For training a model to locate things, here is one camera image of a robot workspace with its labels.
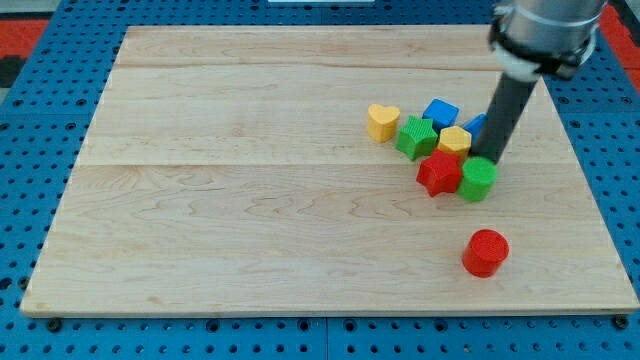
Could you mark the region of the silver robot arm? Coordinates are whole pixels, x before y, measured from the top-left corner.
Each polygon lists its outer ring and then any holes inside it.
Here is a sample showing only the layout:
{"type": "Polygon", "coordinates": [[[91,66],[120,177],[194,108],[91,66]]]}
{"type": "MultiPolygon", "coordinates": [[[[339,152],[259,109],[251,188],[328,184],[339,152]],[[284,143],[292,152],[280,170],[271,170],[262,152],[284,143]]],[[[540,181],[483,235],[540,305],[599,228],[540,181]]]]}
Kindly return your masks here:
{"type": "Polygon", "coordinates": [[[606,0],[504,0],[492,7],[488,42],[520,82],[573,78],[593,54],[606,0]]]}

